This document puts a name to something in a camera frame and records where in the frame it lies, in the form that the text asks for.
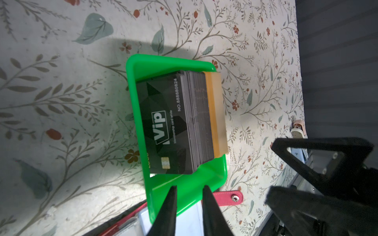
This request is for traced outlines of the red card holder wallet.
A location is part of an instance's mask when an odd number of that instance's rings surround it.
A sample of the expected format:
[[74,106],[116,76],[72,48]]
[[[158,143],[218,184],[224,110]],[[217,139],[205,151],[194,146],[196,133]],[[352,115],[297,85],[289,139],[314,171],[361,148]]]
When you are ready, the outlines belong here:
[[[214,192],[219,206],[242,204],[240,191]],[[148,218],[147,203],[135,206],[129,214],[123,214],[89,231],[89,236],[146,236],[153,223]],[[204,236],[202,200],[184,213],[176,216],[175,236]]]

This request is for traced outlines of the stack of cards in tray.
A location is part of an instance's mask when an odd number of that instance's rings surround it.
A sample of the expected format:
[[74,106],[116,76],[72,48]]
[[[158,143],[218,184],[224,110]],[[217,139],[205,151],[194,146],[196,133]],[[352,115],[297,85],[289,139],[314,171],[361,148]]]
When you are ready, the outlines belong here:
[[181,70],[136,89],[152,174],[193,174],[227,154],[220,73]]

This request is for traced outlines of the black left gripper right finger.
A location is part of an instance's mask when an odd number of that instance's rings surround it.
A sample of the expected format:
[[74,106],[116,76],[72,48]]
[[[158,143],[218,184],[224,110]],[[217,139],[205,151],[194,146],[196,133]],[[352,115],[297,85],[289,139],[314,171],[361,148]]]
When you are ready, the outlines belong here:
[[205,236],[233,236],[209,186],[203,189],[203,229]]

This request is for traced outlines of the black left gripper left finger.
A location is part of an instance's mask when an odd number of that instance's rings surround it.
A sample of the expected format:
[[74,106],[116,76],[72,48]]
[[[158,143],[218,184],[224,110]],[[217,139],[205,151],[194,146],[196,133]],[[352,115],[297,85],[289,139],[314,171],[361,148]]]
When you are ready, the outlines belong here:
[[177,216],[177,186],[172,186],[147,236],[174,236]]

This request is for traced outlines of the green card tray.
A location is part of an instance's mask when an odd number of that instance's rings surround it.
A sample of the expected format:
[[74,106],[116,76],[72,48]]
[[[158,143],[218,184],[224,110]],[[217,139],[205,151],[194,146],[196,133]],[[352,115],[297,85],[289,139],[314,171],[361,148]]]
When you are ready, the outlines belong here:
[[212,191],[215,191],[223,186],[227,179],[225,155],[201,165],[198,170],[191,175],[155,175],[150,177],[136,84],[139,81],[178,70],[215,72],[216,68],[210,62],[144,54],[132,55],[126,63],[129,92],[147,198],[147,208],[151,223],[155,221],[172,186],[176,186],[178,189],[177,215],[180,215],[202,200],[202,190],[205,185],[208,185]]

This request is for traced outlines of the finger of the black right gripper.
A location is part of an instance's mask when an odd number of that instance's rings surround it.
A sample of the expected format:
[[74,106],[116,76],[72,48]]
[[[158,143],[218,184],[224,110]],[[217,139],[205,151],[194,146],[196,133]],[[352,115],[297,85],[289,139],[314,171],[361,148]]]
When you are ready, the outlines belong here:
[[271,187],[265,203],[293,236],[318,236],[316,220],[357,236],[378,234],[378,209],[334,197]]
[[[309,166],[287,149],[313,151]],[[362,138],[277,138],[272,151],[324,195],[376,195],[378,170],[364,162],[374,145]]]

